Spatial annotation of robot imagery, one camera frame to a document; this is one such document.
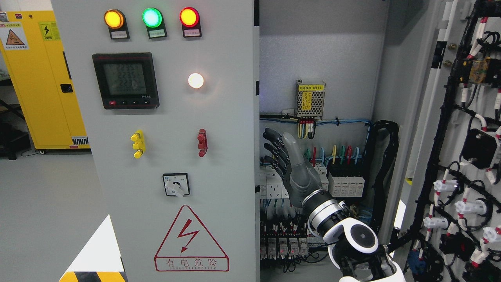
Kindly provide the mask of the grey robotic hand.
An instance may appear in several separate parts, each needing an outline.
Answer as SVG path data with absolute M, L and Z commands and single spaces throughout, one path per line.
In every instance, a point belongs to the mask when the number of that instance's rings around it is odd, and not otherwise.
M 281 135 L 267 127 L 263 137 L 269 141 L 264 144 L 264 148 L 275 157 L 274 167 L 294 207 L 301 208 L 306 203 L 307 209 L 314 210 L 325 201 L 333 199 L 327 192 L 316 193 L 322 189 L 320 176 L 304 157 L 298 141 L 290 133 Z

